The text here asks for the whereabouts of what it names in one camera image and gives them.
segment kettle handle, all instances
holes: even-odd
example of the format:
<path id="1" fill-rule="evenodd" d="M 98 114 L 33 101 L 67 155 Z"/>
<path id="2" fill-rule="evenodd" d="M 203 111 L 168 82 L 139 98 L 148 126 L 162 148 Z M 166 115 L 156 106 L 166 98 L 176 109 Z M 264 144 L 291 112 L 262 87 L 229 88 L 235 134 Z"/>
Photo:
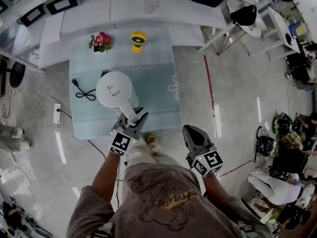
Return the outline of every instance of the kettle handle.
<path id="1" fill-rule="evenodd" d="M 128 120 L 130 120 L 132 123 L 136 123 L 138 121 L 138 117 L 129 102 L 127 102 L 126 104 L 122 104 L 119 108 L 123 112 L 125 117 L 127 117 Z"/>

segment glass cup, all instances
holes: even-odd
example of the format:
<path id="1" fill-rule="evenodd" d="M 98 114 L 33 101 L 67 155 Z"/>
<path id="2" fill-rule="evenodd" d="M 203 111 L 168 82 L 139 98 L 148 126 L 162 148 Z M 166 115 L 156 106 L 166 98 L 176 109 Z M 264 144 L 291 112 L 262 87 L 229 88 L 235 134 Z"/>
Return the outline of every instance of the glass cup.
<path id="1" fill-rule="evenodd" d="M 152 14 L 159 6 L 159 0 L 144 0 L 144 12 Z"/>

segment plaid cap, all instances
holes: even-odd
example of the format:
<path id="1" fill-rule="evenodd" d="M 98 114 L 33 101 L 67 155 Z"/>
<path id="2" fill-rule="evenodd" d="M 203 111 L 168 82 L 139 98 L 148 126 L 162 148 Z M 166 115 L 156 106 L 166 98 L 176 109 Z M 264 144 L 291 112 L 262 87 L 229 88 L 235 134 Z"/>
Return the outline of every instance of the plaid cap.
<path id="1" fill-rule="evenodd" d="M 291 131 L 288 134 L 283 135 L 281 141 L 283 145 L 288 149 L 303 149 L 301 137 L 294 131 Z"/>

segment round black object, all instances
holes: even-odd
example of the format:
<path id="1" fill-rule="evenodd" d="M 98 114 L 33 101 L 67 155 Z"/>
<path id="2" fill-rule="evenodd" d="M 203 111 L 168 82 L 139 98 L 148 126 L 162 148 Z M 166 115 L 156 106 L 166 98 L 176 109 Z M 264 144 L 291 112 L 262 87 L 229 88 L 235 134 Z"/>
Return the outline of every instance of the round black object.
<path id="1" fill-rule="evenodd" d="M 287 119 L 277 119 L 277 131 L 280 135 L 286 135 L 292 130 L 292 122 Z"/>
<path id="2" fill-rule="evenodd" d="M 275 151 L 276 143 L 271 137 L 260 137 L 257 142 L 256 151 L 261 155 L 268 157 L 271 156 Z"/>
<path id="3" fill-rule="evenodd" d="M 16 62 L 10 72 L 10 85 L 17 88 L 24 77 L 25 65 Z"/>
<path id="4" fill-rule="evenodd" d="M 300 134 L 302 131 L 302 123 L 299 120 L 296 120 L 293 123 L 292 130 L 295 131 L 297 134 Z"/>

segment red line on floor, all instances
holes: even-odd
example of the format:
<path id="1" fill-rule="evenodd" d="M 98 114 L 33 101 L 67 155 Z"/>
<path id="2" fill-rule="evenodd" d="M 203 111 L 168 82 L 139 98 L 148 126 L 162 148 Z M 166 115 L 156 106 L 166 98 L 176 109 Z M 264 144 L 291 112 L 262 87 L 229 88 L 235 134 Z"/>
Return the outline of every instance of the red line on floor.
<path id="1" fill-rule="evenodd" d="M 208 63 L 207 63 L 206 55 L 204 55 L 204 60 L 205 60 L 205 66 L 206 66 L 207 77 L 208 77 L 208 83 L 209 83 L 209 90 L 210 90 L 210 96 L 211 96 L 211 106 L 212 106 L 212 109 L 214 110 L 212 86 L 211 86 L 211 80 L 210 80 L 210 74 L 209 74 L 209 68 L 208 68 Z"/>
<path id="2" fill-rule="evenodd" d="M 229 174 L 229 173 L 232 173 L 233 171 L 236 171 L 237 169 L 243 167 L 244 165 L 250 163 L 251 161 L 253 161 L 253 159 L 249 160 L 249 161 L 246 162 L 245 164 L 242 164 L 242 165 L 238 166 L 237 168 L 235 168 L 235 169 L 233 169 L 233 170 L 231 170 L 231 171 L 229 171 L 229 172 L 227 172 L 227 173 L 225 173 L 225 174 L 223 174 L 223 175 L 221 175 L 221 176 L 219 176 L 219 177 L 217 177 L 217 178 L 220 178 L 220 177 L 223 177 L 223 176 L 225 176 L 225 175 L 227 175 L 227 174 Z"/>

